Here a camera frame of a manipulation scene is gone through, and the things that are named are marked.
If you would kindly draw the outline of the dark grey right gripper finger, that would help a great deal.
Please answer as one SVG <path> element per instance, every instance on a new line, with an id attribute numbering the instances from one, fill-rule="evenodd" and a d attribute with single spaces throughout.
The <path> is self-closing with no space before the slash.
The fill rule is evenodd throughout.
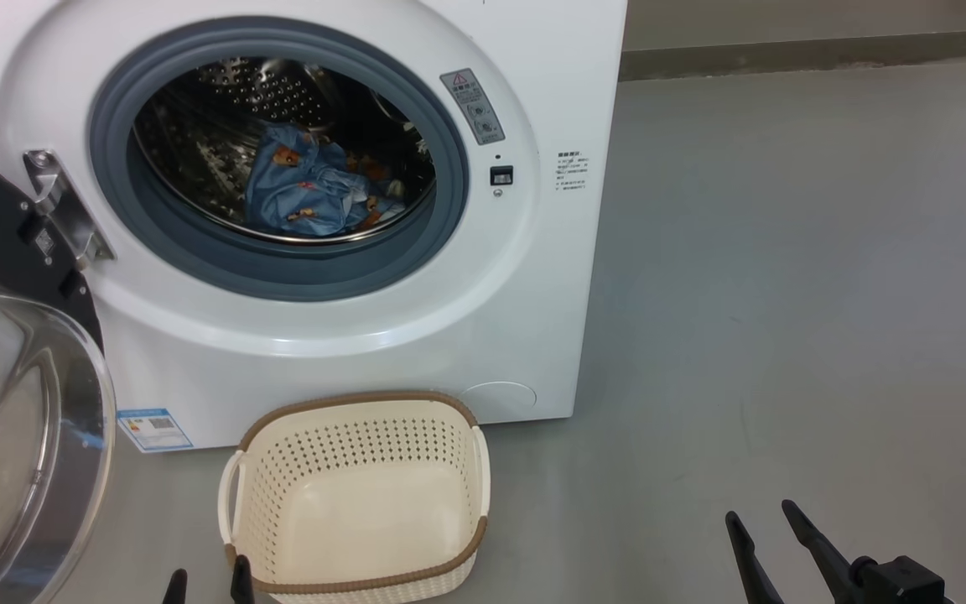
<path id="1" fill-rule="evenodd" d="M 782 511 L 795 535 L 797 542 L 812 555 L 813 561 L 834 603 L 856 603 L 856 587 L 849 577 L 849 562 L 833 546 L 825 535 L 813 524 L 793 501 L 782 501 Z"/>
<path id="2" fill-rule="evenodd" d="M 756 558 L 756 544 L 739 514 L 736 511 L 727 512 L 724 522 L 748 603 L 782 604 L 782 597 L 779 596 L 773 581 Z"/>

